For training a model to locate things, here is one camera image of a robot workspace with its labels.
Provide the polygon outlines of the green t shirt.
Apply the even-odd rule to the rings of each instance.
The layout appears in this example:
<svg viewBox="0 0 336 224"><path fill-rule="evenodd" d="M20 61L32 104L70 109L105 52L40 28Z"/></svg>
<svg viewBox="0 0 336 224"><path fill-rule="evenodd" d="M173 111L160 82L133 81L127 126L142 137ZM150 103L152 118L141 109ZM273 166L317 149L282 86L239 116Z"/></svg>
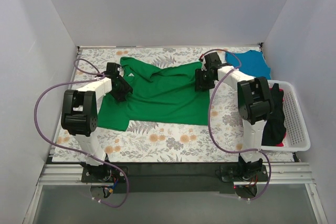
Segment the green t shirt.
<svg viewBox="0 0 336 224"><path fill-rule="evenodd" d="M122 57L120 63L133 92L122 102L106 95L98 127L125 131L130 121L208 125L209 92L195 90L200 62L164 69L131 57Z"/></svg>

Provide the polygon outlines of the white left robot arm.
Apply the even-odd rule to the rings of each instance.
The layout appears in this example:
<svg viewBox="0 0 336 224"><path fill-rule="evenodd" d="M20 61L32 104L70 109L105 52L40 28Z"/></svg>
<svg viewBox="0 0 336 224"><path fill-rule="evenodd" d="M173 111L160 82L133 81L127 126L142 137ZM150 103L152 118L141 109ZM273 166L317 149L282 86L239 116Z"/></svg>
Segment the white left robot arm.
<svg viewBox="0 0 336 224"><path fill-rule="evenodd" d="M98 126L97 101L107 95L120 103L133 92L131 86L120 75L120 68L119 64L109 62L102 79L77 90L64 92L61 126L74 136L81 150L85 152L86 161L81 165L87 169L90 176L100 182L111 178L112 168L96 160L108 161L95 133Z"/></svg>

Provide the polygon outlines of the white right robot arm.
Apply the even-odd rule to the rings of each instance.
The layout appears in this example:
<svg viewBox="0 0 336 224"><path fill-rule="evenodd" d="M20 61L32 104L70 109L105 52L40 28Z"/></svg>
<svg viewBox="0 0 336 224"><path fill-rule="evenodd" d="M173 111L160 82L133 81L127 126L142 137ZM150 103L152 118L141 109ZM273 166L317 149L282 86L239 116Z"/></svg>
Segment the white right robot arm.
<svg viewBox="0 0 336 224"><path fill-rule="evenodd" d="M243 121L244 146L237 151L237 167L231 177L248 181L262 171L267 155L262 151L265 125L274 111L274 102L265 77L253 77L227 62L222 62L216 49L202 54L201 68L195 71L195 90L213 90L211 100L222 83L237 92L238 113Z"/></svg>

